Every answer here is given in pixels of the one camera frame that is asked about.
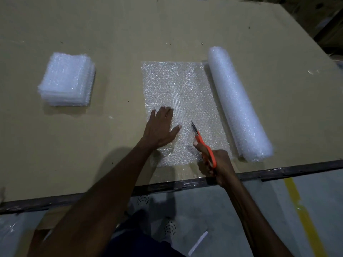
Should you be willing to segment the person's left hand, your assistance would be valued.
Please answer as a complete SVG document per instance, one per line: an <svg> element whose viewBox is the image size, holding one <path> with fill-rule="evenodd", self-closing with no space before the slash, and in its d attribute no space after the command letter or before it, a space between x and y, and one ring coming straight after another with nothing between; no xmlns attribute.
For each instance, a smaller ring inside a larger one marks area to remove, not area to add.
<svg viewBox="0 0 343 257"><path fill-rule="evenodd" d="M162 106L158 111L156 110L154 123L150 123L149 118L144 130L142 142L150 150L153 151L171 143L168 141L168 135L172 130L173 115L173 108Z"/></svg>

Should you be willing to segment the person's right hand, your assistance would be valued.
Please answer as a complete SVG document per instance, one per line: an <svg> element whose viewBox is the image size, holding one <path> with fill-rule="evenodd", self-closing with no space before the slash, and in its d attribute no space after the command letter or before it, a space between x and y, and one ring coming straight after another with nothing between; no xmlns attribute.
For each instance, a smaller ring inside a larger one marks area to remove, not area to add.
<svg viewBox="0 0 343 257"><path fill-rule="evenodd" d="M216 177L218 185L220 185L223 188L227 188L229 185L230 178L236 175L234 168L231 164L229 154L227 151L222 149L212 151L217 160L217 174L213 174L210 171L209 167L206 165L206 162L204 160L203 163L208 168L209 174L213 177Z"/></svg>

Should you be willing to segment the orange handled scissors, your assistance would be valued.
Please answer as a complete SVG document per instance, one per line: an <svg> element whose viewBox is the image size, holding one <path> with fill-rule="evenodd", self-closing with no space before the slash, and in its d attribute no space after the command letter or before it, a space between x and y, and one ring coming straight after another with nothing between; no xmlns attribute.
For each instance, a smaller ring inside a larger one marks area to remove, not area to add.
<svg viewBox="0 0 343 257"><path fill-rule="evenodd" d="M203 138L193 121L191 121L191 125L195 133L195 141L203 148L203 150L198 150L201 153L202 159L206 162L206 165L209 167L210 171L213 174L217 174L217 160L213 154L212 149L203 141Z"/></svg>

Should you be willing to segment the clear bubble wrap sheet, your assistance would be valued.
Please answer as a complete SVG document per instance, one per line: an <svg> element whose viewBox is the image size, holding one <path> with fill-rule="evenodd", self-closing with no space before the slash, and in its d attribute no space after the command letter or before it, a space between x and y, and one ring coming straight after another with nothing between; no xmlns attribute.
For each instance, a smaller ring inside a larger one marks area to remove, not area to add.
<svg viewBox="0 0 343 257"><path fill-rule="evenodd" d="M212 149L226 150L231 159L238 156L206 61L145 61L141 71L148 117L152 109L171 107L174 109L171 127L182 125L175 140L153 154L152 164L186 165L201 159L192 144L195 132L191 122Z"/></svg>

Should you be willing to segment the person's right forearm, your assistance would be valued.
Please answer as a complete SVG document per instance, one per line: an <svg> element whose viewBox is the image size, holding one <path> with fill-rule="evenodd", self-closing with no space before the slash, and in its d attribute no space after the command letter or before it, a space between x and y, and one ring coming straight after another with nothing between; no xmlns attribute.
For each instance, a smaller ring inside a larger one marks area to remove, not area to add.
<svg viewBox="0 0 343 257"><path fill-rule="evenodd" d="M254 257L294 257L272 229L252 196L235 173L217 173L218 184L227 192L241 221Z"/></svg>

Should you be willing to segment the person's left forearm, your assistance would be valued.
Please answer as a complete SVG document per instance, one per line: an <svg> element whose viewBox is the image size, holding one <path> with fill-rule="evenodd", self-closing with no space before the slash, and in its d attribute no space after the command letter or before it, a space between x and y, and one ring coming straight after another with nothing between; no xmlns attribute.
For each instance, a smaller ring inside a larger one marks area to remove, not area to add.
<svg viewBox="0 0 343 257"><path fill-rule="evenodd" d="M127 209L138 177L157 140L142 138L96 182L28 257L99 257Z"/></svg>

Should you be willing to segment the bubble wrap roll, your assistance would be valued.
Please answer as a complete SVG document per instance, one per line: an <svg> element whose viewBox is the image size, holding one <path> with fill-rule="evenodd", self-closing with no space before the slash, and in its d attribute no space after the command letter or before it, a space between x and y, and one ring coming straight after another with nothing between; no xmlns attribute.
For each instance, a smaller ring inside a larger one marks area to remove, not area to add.
<svg viewBox="0 0 343 257"><path fill-rule="evenodd" d="M243 87L228 52L211 47L208 65L212 79L240 157L257 162L274 154L272 143Z"/></svg>

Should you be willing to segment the white dotted shoe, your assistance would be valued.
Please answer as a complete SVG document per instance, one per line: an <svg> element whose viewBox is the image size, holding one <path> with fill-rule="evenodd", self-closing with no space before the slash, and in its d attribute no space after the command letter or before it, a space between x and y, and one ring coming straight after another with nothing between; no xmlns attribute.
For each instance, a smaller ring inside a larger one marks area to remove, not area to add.
<svg viewBox="0 0 343 257"><path fill-rule="evenodd" d="M161 242L166 242L172 246L178 234L177 222L171 217L165 217L162 221Z"/></svg>
<svg viewBox="0 0 343 257"><path fill-rule="evenodd" d="M149 204L150 204L150 197L148 195L136 197L136 205L139 208L149 207Z"/></svg>

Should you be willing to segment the stack of cut bubble wrap pieces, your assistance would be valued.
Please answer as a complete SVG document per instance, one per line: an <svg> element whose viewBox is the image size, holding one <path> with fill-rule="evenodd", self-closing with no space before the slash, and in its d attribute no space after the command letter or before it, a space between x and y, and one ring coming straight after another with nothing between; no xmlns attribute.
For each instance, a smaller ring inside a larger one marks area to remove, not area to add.
<svg viewBox="0 0 343 257"><path fill-rule="evenodd" d="M86 107L91 100L95 64L87 54L54 52L37 90L52 107Z"/></svg>

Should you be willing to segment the white paper strip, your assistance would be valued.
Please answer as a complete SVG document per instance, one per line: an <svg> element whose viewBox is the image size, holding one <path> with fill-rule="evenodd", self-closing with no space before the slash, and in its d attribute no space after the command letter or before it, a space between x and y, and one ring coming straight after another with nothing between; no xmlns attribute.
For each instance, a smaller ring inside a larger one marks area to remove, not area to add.
<svg viewBox="0 0 343 257"><path fill-rule="evenodd" d="M208 230L206 230L200 238L195 242L195 244L192 246L192 248L188 252L188 256L191 257L191 255L194 253L194 251L197 249L197 247L200 245L200 243L204 240L204 238L207 236Z"/></svg>

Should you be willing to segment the person's dark trousers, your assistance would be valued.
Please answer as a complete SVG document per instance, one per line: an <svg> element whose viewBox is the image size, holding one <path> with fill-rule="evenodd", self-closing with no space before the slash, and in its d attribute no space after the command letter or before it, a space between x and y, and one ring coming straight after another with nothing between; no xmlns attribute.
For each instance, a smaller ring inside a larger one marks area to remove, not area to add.
<svg viewBox="0 0 343 257"><path fill-rule="evenodd" d="M101 257L186 257L151 237L148 211L140 209L115 229Z"/></svg>

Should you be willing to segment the brown cardboard box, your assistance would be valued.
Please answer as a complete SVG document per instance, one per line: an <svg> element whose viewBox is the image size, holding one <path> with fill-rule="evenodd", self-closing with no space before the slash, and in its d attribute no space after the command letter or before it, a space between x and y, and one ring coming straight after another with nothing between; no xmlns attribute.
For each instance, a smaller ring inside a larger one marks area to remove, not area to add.
<svg viewBox="0 0 343 257"><path fill-rule="evenodd" d="M66 215L72 206L61 206L49 209L37 225L33 234L33 239L43 241L48 236L59 221Z"/></svg>

